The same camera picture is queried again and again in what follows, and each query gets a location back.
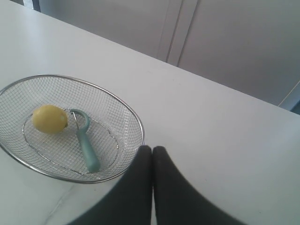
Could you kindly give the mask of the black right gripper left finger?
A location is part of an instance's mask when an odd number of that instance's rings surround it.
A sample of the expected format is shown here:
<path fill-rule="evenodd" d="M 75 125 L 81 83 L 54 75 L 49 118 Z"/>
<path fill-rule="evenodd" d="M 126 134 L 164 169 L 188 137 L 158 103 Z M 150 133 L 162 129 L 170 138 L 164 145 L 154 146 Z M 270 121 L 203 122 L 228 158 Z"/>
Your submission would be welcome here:
<path fill-rule="evenodd" d="M 71 225 L 149 225 L 152 211 L 152 151 L 141 146 L 116 185 Z"/>

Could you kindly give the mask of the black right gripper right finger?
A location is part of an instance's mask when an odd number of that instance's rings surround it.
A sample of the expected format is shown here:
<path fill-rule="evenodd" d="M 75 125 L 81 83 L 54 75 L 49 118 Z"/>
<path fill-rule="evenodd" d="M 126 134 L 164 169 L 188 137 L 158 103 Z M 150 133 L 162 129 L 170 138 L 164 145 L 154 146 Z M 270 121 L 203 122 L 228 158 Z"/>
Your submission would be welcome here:
<path fill-rule="evenodd" d="M 153 149 L 153 187 L 158 225 L 240 225 L 203 197 L 180 173 L 163 146 Z"/>

